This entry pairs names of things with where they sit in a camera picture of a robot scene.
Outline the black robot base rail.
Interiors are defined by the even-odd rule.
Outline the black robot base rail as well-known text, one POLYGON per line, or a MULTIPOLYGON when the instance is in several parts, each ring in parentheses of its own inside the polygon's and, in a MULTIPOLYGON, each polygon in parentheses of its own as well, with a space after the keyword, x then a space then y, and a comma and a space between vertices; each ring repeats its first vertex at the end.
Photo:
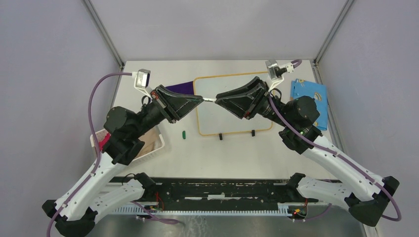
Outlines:
POLYGON ((150 191, 136 202, 156 202, 164 211, 264 211, 279 204, 316 203, 306 199, 286 179, 213 179, 154 177, 150 191))

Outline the yellow framed whiteboard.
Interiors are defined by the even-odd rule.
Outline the yellow framed whiteboard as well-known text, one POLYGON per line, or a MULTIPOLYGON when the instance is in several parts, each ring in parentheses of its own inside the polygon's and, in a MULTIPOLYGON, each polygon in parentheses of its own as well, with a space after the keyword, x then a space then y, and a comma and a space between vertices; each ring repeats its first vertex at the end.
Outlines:
MULTIPOLYGON (((216 95, 237 89, 251 82, 254 77, 267 79, 268 73, 250 72, 228 75, 217 75, 198 77, 193 80, 195 95, 203 98, 215 99, 216 95)), ((219 134, 251 133, 252 131, 268 131, 274 123, 259 114, 253 118, 246 119, 243 116, 245 111, 238 109, 227 109, 226 103, 203 102, 196 107, 198 133, 202 136, 218 136, 219 134)))

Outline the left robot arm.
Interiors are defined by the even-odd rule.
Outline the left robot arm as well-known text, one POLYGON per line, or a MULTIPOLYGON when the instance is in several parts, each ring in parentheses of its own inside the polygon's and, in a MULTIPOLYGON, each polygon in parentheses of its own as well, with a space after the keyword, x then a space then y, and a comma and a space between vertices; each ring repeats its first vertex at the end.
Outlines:
POLYGON ((96 161, 65 195, 42 205, 61 235, 84 237, 117 208, 138 199, 150 201, 155 196, 154 182, 144 173, 105 195, 100 192, 137 157, 145 145, 141 136, 164 120, 181 120, 204 98, 174 93, 160 85, 151 91, 149 99, 137 113, 120 106, 112 108, 104 124, 110 138, 96 148, 96 161))

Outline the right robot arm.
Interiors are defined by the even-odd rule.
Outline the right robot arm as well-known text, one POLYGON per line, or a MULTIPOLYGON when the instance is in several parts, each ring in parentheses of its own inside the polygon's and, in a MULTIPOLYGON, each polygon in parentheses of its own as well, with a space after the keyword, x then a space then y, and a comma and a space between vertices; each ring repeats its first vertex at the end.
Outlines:
POLYGON ((387 206, 395 204, 399 181, 364 168, 326 138, 314 125, 320 114, 313 98, 302 96, 283 103, 281 96, 273 95, 267 83, 255 77, 242 87, 218 94, 215 103, 240 119, 260 115, 281 125, 284 129, 279 136, 287 148, 338 179, 330 183, 296 173, 285 188, 289 200, 304 197, 328 202, 347 210, 362 224, 376 226, 387 206))

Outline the green capped whiteboard marker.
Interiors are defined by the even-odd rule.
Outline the green capped whiteboard marker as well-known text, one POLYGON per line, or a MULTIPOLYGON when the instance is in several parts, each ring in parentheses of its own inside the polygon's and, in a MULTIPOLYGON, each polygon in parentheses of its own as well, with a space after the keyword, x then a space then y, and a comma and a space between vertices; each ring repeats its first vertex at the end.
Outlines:
POLYGON ((216 99, 215 99, 215 98, 206 98, 206 97, 203 97, 203 100, 204 100, 205 102, 211 102, 211 103, 214 103, 214 102, 216 101, 216 99))

